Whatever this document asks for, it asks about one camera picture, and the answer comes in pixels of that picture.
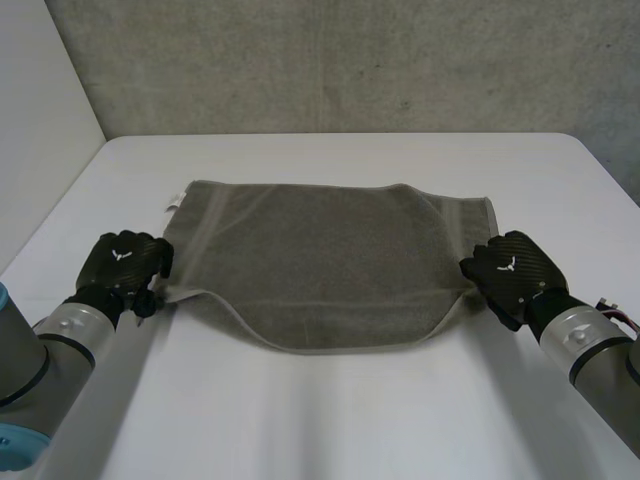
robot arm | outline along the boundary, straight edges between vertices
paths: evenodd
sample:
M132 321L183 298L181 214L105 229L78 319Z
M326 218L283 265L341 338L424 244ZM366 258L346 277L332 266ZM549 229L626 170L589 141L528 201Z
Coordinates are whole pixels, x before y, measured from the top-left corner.
M35 463L109 351L120 315L150 317L159 300L148 289L168 277L173 248L124 231L103 235L77 292L33 329L0 284L0 471Z
M477 246L460 267L507 328L529 325L540 348L640 458L640 340L571 297L560 270L523 233Z

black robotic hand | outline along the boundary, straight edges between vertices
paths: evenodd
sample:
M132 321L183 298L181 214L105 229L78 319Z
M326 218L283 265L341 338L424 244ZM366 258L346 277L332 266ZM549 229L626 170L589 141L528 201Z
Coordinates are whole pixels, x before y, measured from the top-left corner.
M462 274L474 282L489 308L510 330L524 323L529 302L548 290L568 293L562 272L533 240L513 231L476 246L473 257L460 262Z
M154 275L168 278L173 247L163 238L128 230L100 237L85 262L69 301L83 301L99 308L112 321L131 309L142 318L152 316L159 300L148 289Z

gray towel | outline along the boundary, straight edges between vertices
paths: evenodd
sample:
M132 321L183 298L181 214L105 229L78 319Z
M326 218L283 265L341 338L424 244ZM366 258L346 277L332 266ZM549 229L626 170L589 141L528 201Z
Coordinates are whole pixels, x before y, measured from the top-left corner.
M496 234L486 198L197 181L165 231L176 256L161 288L287 351L409 344L464 315L458 261Z

cable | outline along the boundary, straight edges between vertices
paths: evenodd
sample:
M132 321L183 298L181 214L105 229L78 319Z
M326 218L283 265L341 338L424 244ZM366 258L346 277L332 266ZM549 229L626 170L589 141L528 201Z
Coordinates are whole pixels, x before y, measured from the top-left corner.
M621 310L617 310L615 308L611 308L609 310L601 310L600 313L602 313L607 318L615 318L616 320L620 320L621 322L623 322L623 323L627 324L629 327L631 327L631 329L634 332L640 333L640 327L636 324L636 322L631 320L627 316L627 314L622 312Z

glove logo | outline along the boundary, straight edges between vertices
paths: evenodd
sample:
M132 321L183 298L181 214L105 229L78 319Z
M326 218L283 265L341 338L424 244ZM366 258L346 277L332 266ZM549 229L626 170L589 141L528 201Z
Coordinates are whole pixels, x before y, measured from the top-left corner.
M509 265L507 265L506 267L498 267L498 270L510 270L512 272L516 271L516 257L511 257L511 263Z
M113 254L113 257L116 259L116 262L119 262L123 258L127 258L128 256L130 256L133 252L123 254L123 253L118 253L115 250L111 250L111 253Z

